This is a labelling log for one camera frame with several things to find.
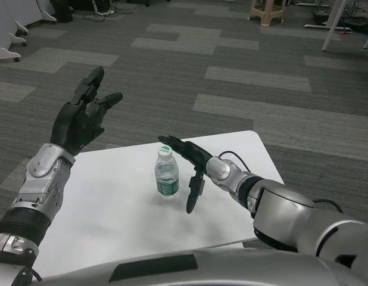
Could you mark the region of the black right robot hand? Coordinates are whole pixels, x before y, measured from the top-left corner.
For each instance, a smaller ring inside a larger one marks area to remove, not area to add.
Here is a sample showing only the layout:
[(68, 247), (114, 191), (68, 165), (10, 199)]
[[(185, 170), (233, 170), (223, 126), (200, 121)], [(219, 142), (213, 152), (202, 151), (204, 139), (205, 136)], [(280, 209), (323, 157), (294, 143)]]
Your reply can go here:
[(207, 163), (212, 155), (191, 141), (182, 141), (174, 136), (158, 136), (158, 140), (168, 145), (174, 152), (194, 166), (195, 175), (189, 181), (190, 193), (186, 203), (186, 212), (191, 214), (195, 208), (198, 197), (202, 195), (207, 174)]

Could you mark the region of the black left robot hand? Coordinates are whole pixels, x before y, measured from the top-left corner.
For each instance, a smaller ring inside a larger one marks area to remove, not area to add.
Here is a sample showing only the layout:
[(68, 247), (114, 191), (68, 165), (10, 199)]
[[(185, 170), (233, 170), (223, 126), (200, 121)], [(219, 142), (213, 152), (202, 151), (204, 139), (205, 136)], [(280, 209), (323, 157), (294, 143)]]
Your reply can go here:
[(63, 105), (55, 119), (50, 143), (76, 156), (104, 132), (104, 116), (123, 99), (123, 94), (116, 92), (98, 98), (103, 78), (104, 68), (98, 66), (81, 80), (73, 98)]

